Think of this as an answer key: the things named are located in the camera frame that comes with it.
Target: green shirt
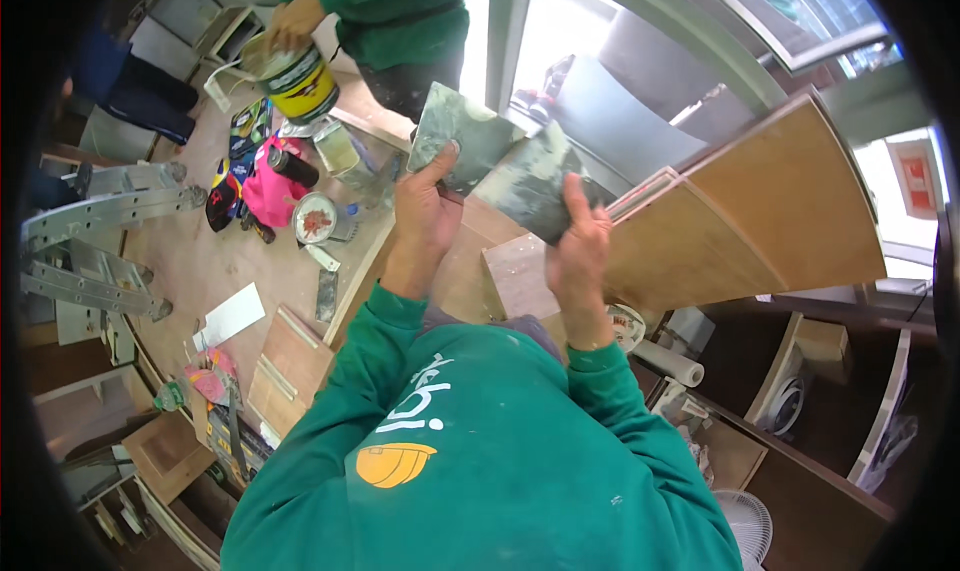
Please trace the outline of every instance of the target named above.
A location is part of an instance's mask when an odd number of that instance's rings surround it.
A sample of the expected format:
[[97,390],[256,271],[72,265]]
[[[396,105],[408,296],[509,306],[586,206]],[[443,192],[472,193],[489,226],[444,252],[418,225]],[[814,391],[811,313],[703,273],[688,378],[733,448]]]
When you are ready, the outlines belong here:
[[[463,0],[319,0],[340,17],[337,39],[358,65],[382,71],[396,65],[429,65],[462,50],[470,16]],[[454,9],[399,26],[364,27],[409,19],[454,2]]]
[[615,343],[564,369],[499,327],[415,339],[425,309],[373,289],[237,505],[225,571],[741,568]]

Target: electric fan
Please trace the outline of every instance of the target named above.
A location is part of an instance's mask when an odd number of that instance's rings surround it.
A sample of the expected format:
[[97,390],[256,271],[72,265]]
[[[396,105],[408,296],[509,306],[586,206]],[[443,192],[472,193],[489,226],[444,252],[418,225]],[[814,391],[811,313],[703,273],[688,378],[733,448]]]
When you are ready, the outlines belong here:
[[735,489],[713,491],[740,548],[744,571],[761,571],[761,562],[774,537],[774,523],[760,499]]

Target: paper roll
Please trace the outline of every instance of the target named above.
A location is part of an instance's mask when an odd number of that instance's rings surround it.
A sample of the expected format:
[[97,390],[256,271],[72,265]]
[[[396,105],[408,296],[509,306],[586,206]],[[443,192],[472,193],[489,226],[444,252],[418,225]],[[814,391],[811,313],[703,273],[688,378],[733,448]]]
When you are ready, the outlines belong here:
[[650,340],[643,339],[633,349],[633,353],[687,387],[696,387],[704,380],[704,366],[700,362],[691,361],[676,352],[657,346]]

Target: plastic bottle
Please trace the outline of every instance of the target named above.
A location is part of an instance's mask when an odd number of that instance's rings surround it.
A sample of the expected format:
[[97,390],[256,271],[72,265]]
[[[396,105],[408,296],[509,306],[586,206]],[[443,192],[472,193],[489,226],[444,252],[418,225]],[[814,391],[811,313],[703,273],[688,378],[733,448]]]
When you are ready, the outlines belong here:
[[183,377],[175,381],[163,384],[156,391],[156,397],[153,398],[153,405],[157,410],[176,410],[186,406],[186,394],[189,385]]

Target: cabinet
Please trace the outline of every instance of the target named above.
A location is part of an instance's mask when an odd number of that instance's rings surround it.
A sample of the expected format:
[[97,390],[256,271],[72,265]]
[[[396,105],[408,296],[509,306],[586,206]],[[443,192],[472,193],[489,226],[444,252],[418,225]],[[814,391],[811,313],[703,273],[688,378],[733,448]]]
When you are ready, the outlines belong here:
[[[850,368],[842,385],[797,358],[798,329],[807,317],[756,304],[703,307],[716,328],[698,359],[705,369],[702,384],[684,396],[739,440],[749,440],[748,446],[766,450],[742,487],[760,498],[773,518],[764,568],[859,568],[909,503],[932,452],[946,411],[944,361],[931,337],[848,323]],[[789,430],[774,435],[762,429],[763,421],[772,394],[790,377],[804,381],[802,407]],[[658,404],[648,399],[651,409]],[[885,433],[907,417],[915,417],[918,432],[879,486],[866,491],[882,466]],[[721,468],[743,468],[743,452],[750,450],[710,445],[714,481]]]

